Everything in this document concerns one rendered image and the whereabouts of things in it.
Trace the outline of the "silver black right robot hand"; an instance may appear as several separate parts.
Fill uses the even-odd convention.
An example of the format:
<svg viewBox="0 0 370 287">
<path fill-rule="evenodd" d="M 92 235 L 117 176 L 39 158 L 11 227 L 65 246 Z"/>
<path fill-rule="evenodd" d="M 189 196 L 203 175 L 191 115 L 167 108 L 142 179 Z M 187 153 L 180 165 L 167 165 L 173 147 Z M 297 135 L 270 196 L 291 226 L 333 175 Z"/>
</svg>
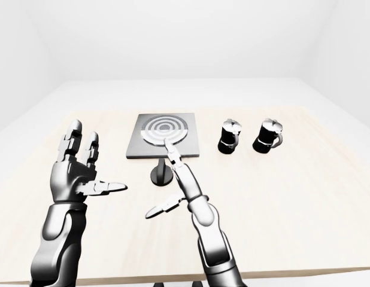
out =
<svg viewBox="0 0 370 287">
<path fill-rule="evenodd" d="M 181 201 L 187 200 L 188 209 L 196 216 L 198 222 L 203 226 L 211 225 L 214 221 L 213 212 L 208 207 L 208 202 L 205 197 L 198 201 L 198 198 L 202 196 L 202 192 L 190 167 L 182 162 L 180 153 L 167 138 L 164 139 L 164 144 L 168 152 L 169 161 L 171 162 L 172 171 L 175 174 L 183 195 L 172 195 L 163 203 L 149 210 L 145 218 L 150 219 L 158 216 L 162 212 L 170 212 L 177 208 Z"/>
</svg>

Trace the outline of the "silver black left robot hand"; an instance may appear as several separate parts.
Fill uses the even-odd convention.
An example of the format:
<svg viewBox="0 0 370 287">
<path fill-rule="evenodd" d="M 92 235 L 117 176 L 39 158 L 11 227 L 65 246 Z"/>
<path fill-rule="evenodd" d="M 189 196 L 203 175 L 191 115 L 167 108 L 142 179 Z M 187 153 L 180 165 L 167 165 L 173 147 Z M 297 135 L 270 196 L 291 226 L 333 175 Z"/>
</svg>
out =
<svg viewBox="0 0 370 287">
<path fill-rule="evenodd" d="M 59 144 L 59 153 L 50 176 L 50 188 L 55 203 L 84 202 L 88 196 L 106 196 L 124 191 L 127 185 L 96 179 L 96 161 L 99 155 L 99 136 L 92 132 L 88 138 L 83 159 L 76 155 L 81 146 L 82 123 L 74 119 Z"/>
</svg>

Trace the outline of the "round black stove knob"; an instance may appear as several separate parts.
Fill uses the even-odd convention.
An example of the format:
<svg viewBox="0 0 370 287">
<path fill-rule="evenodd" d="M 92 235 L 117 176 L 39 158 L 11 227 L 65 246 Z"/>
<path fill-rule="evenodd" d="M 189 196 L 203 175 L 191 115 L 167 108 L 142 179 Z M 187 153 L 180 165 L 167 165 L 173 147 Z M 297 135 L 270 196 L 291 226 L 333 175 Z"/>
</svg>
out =
<svg viewBox="0 0 370 287">
<path fill-rule="evenodd" d="M 173 180 L 172 169 L 165 163 L 164 158 L 160 158 L 158 165 L 150 173 L 152 183 L 158 187 L 163 187 Z"/>
</svg>

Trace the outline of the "flat dark stove plate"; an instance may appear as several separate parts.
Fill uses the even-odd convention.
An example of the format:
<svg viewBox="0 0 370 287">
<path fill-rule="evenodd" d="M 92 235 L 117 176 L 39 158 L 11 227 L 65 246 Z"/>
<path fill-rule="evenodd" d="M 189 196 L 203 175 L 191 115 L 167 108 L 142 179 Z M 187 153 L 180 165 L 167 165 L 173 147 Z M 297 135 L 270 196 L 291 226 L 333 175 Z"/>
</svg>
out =
<svg viewBox="0 0 370 287">
<path fill-rule="evenodd" d="M 199 157 L 194 113 L 139 114 L 126 158 L 165 158 L 165 139 L 176 146 L 182 157 Z"/>
</svg>

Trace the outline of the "black mug with white top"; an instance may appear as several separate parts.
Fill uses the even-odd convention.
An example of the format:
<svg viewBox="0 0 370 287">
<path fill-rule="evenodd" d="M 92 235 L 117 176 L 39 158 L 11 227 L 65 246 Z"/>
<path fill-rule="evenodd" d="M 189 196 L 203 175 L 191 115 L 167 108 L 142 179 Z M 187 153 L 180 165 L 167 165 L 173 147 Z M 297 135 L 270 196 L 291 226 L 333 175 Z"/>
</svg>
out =
<svg viewBox="0 0 370 287">
<path fill-rule="evenodd" d="M 239 134 L 242 126 L 233 119 L 227 119 L 222 125 L 222 133 L 218 143 L 218 150 L 223 154 L 232 154 L 239 143 Z"/>
<path fill-rule="evenodd" d="M 283 126 L 277 120 L 266 118 L 260 127 L 259 134 L 254 140 L 253 149 L 261 154 L 267 154 L 273 148 L 283 143 Z"/>
</svg>

